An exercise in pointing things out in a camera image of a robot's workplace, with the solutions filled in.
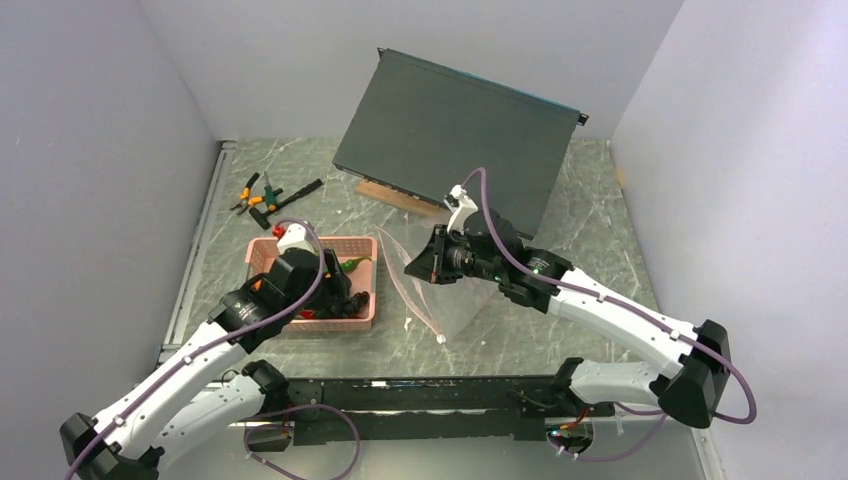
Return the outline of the clear zip top bag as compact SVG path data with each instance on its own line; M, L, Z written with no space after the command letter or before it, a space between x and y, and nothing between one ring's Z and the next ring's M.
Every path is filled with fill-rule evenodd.
M433 285L404 273L405 266L426 245L432 229L445 224L445 214L426 217L408 225L387 224L376 228L389 277L404 304L443 344L467 327L496 292L478 279L463 278L451 285Z

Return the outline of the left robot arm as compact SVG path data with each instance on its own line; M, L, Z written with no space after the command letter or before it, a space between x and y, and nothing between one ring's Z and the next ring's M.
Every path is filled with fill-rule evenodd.
M225 294L190 339L131 392L93 416L76 413L63 423L67 478L156 479L229 424L279 417L291 403L289 382L265 360L204 390L323 295L321 281L339 270L329 249L292 247L268 272Z

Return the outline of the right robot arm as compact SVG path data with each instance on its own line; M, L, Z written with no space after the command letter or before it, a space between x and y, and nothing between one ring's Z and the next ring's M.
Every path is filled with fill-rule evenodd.
M634 303L563 257L525 245L509 221L493 220L494 232L480 213L465 221L462 232L435 225L405 274L433 285L463 278L493 282L512 303L587 326L637 354L630 363L567 359L550 391L564 415L624 402L656 407L699 429L718 418L730 377L723 325L707 319L695 326Z

